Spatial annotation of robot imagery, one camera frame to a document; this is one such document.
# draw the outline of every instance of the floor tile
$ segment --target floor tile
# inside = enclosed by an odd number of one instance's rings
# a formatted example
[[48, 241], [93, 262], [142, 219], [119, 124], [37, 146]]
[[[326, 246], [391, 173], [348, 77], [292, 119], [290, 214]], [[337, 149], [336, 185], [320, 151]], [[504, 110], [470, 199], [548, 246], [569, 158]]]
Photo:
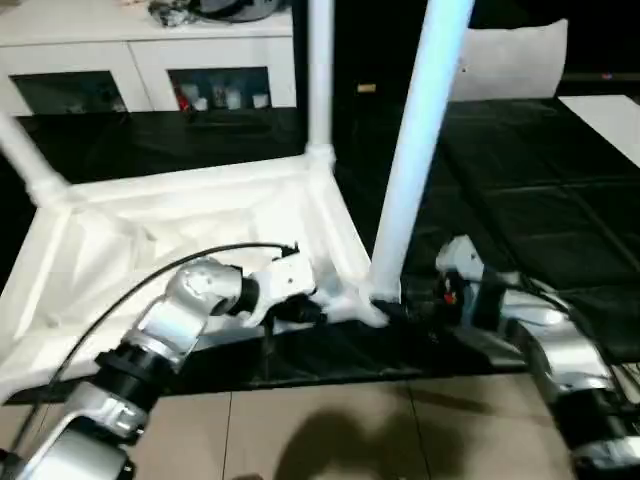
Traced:
[[136, 480], [220, 480], [231, 395], [164, 398], [131, 451]]
[[[24, 437], [21, 450], [31, 445], [37, 433], [45, 432], [51, 426], [60, 408], [61, 405], [58, 404], [44, 405], [40, 409], [38, 417], [32, 423], [31, 431]], [[9, 449], [29, 410], [31, 410], [30, 405], [4, 405], [0, 408], [0, 448]]]
[[428, 478], [406, 384], [234, 393], [224, 478]]
[[410, 387], [432, 479], [573, 478], [562, 439], [528, 376], [424, 380]]

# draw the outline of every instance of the black tablecloth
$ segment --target black tablecloth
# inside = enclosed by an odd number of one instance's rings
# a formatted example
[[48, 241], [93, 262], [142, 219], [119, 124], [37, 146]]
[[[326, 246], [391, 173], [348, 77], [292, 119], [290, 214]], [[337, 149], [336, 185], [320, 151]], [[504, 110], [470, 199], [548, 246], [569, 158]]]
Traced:
[[[401, 114], [401, 107], [363, 107], [354, 123], [336, 125], [336, 179], [369, 252]], [[24, 124], [71, 182], [296, 155], [304, 144], [289, 109], [32, 117]], [[2, 205], [12, 225], [0, 255], [6, 279], [33, 208], [2, 165]], [[405, 292], [420, 307], [438, 249], [468, 234], [494, 268], [556, 287], [586, 314], [616, 361], [640, 361], [639, 186], [640, 169], [557, 100], [451, 104], [404, 268]], [[317, 327], [277, 337], [268, 357], [260, 340], [199, 352], [173, 391], [491, 371], [454, 339], [434, 341], [429, 320]]]

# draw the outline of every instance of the black cable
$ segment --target black cable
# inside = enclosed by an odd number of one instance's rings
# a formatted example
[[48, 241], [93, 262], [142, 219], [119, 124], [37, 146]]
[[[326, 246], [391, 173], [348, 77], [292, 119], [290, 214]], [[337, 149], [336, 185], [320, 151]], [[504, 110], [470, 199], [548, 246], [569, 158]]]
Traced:
[[33, 421], [35, 420], [36, 416], [38, 415], [38, 411], [42, 407], [42, 404], [44, 403], [45, 398], [47, 396], [49, 396], [49, 394], [52, 393], [53, 388], [55, 387], [55, 384], [60, 381], [60, 378], [64, 374], [65, 370], [69, 367], [69, 364], [73, 360], [73, 357], [75, 357], [75, 355], [78, 353], [78, 351], [80, 350], [82, 345], [84, 345], [84, 343], [87, 341], [87, 339], [89, 337], [91, 337], [91, 335], [93, 335], [93, 333], [96, 331], [96, 329], [100, 325], [102, 325], [102, 323], [107, 318], [109, 318], [109, 316], [118, 307], [120, 307], [124, 302], [129, 300], [129, 298], [131, 298], [133, 295], [135, 295], [144, 286], [148, 285], [150, 282], [152, 282], [153, 280], [155, 280], [159, 276], [167, 273], [168, 271], [173, 270], [176, 267], [179, 267], [180, 265], [183, 265], [183, 264], [185, 264], [187, 262], [190, 262], [191, 260], [195, 260], [197, 258], [201, 258], [201, 257], [205, 257], [207, 255], [211, 255], [213, 253], [227, 252], [227, 251], [230, 251], [230, 250], [240, 250], [240, 249], [244, 249], [244, 248], [279, 248], [282, 251], [282, 255], [283, 256], [286, 256], [289, 253], [297, 251], [293, 247], [290, 247], [288, 245], [282, 245], [282, 244], [279, 244], [279, 243], [248, 242], [248, 243], [236, 243], [236, 244], [232, 244], [232, 245], [221, 245], [219, 247], [206, 248], [206, 249], [201, 250], [199, 252], [195, 252], [195, 253], [192, 253], [192, 254], [187, 255], [185, 257], [179, 258], [178, 260], [174, 260], [173, 262], [168, 263], [164, 267], [161, 267], [158, 270], [150, 273], [147, 277], [142, 279], [134, 287], [132, 287], [129, 291], [127, 291], [124, 295], [122, 295], [118, 300], [116, 300], [116, 302], [113, 305], [111, 305], [102, 315], [100, 315], [100, 317], [98, 317], [98, 319], [95, 320], [91, 324], [91, 326], [89, 326], [89, 328], [78, 339], [76, 344], [73, 346], [71, 351], [69, 351], [69, 353], [67, 354], [65, 359], [62, 361], [62, 363], [60, 364], [58, 369], [55, 371], [55, 373], [51, 377], [51, 380], [49, 380], [48, 385], [44, 388], [44, 390], [38, 396], [38, 398], [34, 402], [33, 406], [31, 407], [31, 410], [29, 411], [29, 413], [27, 414], [27, 416], [23, 420], [22, 425], [20, 426], [20, 429], [18, 430], [18, 433], [14, 437], [13, 442], [11, 442], [11, 451], [14, 452], [14, 453], [18, 453], [18, 449], [20, 448], [20, 445], [22, 444], [25, 435], [27, 434], [27, 432], [31, 428], [31, 424], [33, 423]]

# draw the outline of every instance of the object on cabinet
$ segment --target object on cabinet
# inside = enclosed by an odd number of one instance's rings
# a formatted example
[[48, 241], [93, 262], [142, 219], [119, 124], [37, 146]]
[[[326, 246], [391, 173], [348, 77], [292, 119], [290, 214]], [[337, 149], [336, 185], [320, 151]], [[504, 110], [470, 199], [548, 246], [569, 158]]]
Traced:
[[266, 67], [170, 70], [169, 77], [180, 110], [199, 110], [196, 102], [207, 110], [271, 106]]
[[254, 22], [284, 5], [282, 0], [152, 0], [149, 13], [163, 27], [176, 27], [197, 20]]

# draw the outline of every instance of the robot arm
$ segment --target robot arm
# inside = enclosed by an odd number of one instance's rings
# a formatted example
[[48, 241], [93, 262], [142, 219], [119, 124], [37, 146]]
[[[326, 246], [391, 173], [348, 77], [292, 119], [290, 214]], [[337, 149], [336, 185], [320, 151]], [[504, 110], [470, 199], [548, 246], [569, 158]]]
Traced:
[[271, 307], [314, 290], [311, 265], [300, 253], [249, 277], [210, 258], [184, 265], [120, 345], [98, 355], [94, 379], [75, 389], [25, 461], [5, 463], [2, 478], [133, 478], [134, 465], [122, 446], [134, 445], [144, 434], [151, 410], [193, 351], [209, 316], [244, 316], [242, 324], [254, 326]]
[[517, 275], [488, 271], [468, 237], [446, 245], [436, 266], [455, 334], [493, 362], [528, 367], [578, 478], [640, 478], [637, 411], [625, 408], [610, 367], [576, 326], [577, 313], [552, 293], [528, 292]]

